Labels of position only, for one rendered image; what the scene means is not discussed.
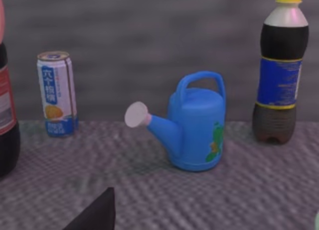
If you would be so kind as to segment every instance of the white and blue can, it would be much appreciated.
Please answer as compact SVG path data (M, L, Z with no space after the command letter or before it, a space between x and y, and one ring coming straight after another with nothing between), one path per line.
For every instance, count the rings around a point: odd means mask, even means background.
M73 135L78 129L78 116L70 55L62 51L41 53L37 69L48 135Z

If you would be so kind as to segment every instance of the gray surface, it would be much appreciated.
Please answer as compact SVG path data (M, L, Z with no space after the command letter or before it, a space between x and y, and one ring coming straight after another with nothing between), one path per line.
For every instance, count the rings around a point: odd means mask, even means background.
M173 168L145 129L82 122L70 138L22 122L16 170L0 182L0 229L59 230L107 187L116 230L311 230L319 208L319 123L298 123L285 146L255 143L228 123L216 168Z
M36 55L70 52L82 120L123 120L140 100L164 115L185 74L223 74L228 120L250 120L259 76L259 35L274 0L4 0L5 41L20 119L42 119ZM298 119L319 121L318 0L310 23Z

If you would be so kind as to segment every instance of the table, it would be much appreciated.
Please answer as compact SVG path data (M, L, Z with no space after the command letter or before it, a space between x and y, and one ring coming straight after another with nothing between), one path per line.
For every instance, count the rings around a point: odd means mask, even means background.
M257 144L249 123L225 127L220 163L171 166L146 129L80 122L50 138L21 121L18 166L0 182L0 229L58 230L115 187L116 230L311 230L319 209L319 123L299 122L285 146Z

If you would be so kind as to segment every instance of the watering can body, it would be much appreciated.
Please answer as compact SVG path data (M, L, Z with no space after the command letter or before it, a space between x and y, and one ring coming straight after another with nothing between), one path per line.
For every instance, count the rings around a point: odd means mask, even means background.
M219 92L186 88L190 82L214 78ZM184 77L168 104L168 119L182 131L180 151L169 151L171 162L184 170L203 171L214 167L223 149L225 88L222 77L214 72L197 72Z

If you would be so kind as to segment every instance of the red bottle label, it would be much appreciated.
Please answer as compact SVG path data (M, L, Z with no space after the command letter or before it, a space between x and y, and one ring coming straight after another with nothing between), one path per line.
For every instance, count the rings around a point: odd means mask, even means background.
M0 70L0 135L11 130L16 124L12 89L8 67Z

